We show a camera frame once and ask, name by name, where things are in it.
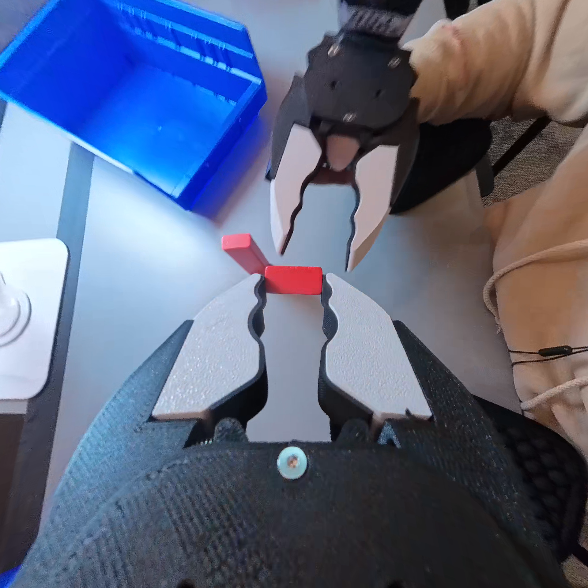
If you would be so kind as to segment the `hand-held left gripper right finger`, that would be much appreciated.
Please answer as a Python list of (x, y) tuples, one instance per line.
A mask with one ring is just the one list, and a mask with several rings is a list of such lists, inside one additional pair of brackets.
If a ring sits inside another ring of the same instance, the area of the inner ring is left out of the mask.
[(333, 422), (415, 417), (432, 411), (392, 318), (333, 273), (324, 276), (319, 403)]

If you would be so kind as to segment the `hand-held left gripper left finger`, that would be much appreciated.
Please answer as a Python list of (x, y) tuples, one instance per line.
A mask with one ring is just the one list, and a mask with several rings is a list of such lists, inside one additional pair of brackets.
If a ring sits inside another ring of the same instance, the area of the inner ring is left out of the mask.
[(195, 316), (153, 419), (212, 420), (224, 412), (249, 420), (261, 410), (267, 399), (261, 342), (265, 304), (263, 276), (254, 273)]

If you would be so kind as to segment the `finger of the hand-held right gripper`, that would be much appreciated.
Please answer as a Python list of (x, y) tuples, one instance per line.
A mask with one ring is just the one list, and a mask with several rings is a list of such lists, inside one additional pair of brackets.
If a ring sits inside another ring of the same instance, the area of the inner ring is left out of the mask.
[(355, 165), (357, 207), (348, 245), (346, 271), (364, 259), (377, 239), (392, 207), (392, 193), (399, 146), (379, 145)]
[(283, 255), (302, 208), (303, 193), (322, 163), (322, 147), (311, 129), (294, 124), (270, 180), (270, 228), (276, 253)]

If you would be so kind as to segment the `red wooden block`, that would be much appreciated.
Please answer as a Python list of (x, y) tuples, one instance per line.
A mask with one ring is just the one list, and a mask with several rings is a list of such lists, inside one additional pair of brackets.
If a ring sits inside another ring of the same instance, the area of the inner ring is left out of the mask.
[(264, 276), (271, 265), (249, 233), (222, 236), (222, 249), (250, 275)]
[(269, 265), (264, 271), (267, 293), (277, 295), (321, 295), (323, 273), (320, 267)]

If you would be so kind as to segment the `person's right forearm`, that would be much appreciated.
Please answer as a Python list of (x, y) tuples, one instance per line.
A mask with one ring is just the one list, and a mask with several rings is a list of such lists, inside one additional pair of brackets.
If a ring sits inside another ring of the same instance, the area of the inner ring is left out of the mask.
[(406, 47), (420, 123), (587, 124), (587, 1), (491, 1)]

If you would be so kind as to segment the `person's right hand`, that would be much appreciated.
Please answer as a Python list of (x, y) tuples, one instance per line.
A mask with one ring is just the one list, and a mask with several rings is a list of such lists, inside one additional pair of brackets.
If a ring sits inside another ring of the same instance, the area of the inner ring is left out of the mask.
[(326, 139), (326, 162), (331, 171), (342, 172), (349, 167), (359, 150), (357, 138), (347, 135), (329, 135)]

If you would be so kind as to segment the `black chair seat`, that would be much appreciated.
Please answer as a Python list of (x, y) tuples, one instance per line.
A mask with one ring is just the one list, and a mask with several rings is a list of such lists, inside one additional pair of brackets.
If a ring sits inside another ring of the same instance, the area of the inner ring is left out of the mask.
[(460, 119), (439, 126), (421, 124), (413, 166), (390, 214), (414, 209), (472, 171), (481, 195), (490, 195), (495, 187), (488, 155), (493, 137), (490, 125), (484, 119)]

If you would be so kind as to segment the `person's beige hoodie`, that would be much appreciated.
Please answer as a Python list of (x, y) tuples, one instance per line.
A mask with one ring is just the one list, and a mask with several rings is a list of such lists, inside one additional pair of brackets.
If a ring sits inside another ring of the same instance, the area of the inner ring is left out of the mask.
[[(486, 225), (494, 246), (494, 273), (530, 254), (587, 239), (587, 128), (551, 178), (489, 207)], [(501, 278), (495, 288), (508, 351), (587, 346), (587, 256), (532, 263)], [(541, 359), (510, 356), (511, 363)], [(520, 402), (581, 376), (587, 376), (587, 351), (513, 366)], [(587, 386), (523, 413), (566, 437), (587, 456)]]

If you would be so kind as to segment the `blue plastic bin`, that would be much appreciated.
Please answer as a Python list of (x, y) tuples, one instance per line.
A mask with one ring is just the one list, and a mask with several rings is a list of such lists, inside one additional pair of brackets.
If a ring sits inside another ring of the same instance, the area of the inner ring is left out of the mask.
[(49, 1), (1, 96), (192, 210), (267, 92), (245, 25), (180, 1)]

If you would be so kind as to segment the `white sign stand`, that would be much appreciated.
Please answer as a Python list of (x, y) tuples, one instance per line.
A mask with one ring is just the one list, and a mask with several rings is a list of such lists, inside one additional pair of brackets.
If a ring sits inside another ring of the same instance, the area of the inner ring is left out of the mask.
[(48, 382), (69, 256), (56, 238), (1, 243), (1, 403)]

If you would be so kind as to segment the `black mesh chair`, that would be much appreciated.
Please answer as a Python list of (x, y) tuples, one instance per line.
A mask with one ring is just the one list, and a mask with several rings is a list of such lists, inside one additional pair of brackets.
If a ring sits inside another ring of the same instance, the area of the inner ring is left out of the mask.
[(581, 538), (587, 513), (587, 465), (577, 449), (550, 428), (476, 398), (522, 475), (540, 532), (560, 564), (569, 559), (587, 572)]

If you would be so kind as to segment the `beige hoodie drawstring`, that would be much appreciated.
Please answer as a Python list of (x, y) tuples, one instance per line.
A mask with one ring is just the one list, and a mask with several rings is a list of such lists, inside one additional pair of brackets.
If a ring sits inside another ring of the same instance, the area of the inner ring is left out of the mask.
[[(494, 300), (494, 292), (496, 283), (506, 276), (507, 274), (523, 268), (527, 265), (537, 262), (546, 262), (546, 263), (553, 263), (559, 261), (572, 261), (577, 258), (582, 258), (587, 256), (587, 239), (576, 240), (568, 243), (564, 243), (562, 245), (553, 246), (543, 251), (539, 251), (533, 254), (530, 254), (522, 259), (514, 261), (504, 268), (500, 269), (498, 272), (495, 272), (492, 277), (487, 281), (483, 288), (483, 302), (487, 308), (487, 310), (493, 315), (497, 331), (502, 331), (502, 323), (499, 318), (497, 304)], [(556, 359), (561, 359), (563, 357), (571, 357), (573, 355), (578, 355), (580, 353), (586, 352), (587, 347), (576, 347), (572, 348), (570, 346), (555, 346), (547, 349), (541, 349), (540, 351), (517, 351), (517, 350), (510, 350), (509, 353), (521, 354), (521, 355), (537, 355), (540, 356), (541, 359), (532, 359), (532, 360), (523, 360), (519, 362), (513, 362), (511, 365), (515, 366), (517, 364), (537, 364), (537, 363), (545, 363), (550, 362)], [(529, 412), (539, 406), (547, 404), (548, 401), (552, 399), (560, 397), (564, 393), (570, 392), (574, 388), (584, 388), (587, 386), (587, 376), (581, 376), (579, 378), (571, 379), (567, 382), (564, 382), (558, 386), (555, 386), (547, 391), (540, 393), (538, 396), (535, 396), (533, 399), (529, 399), (527, 401), (521, 401), (520, 407), (524, 412)]]

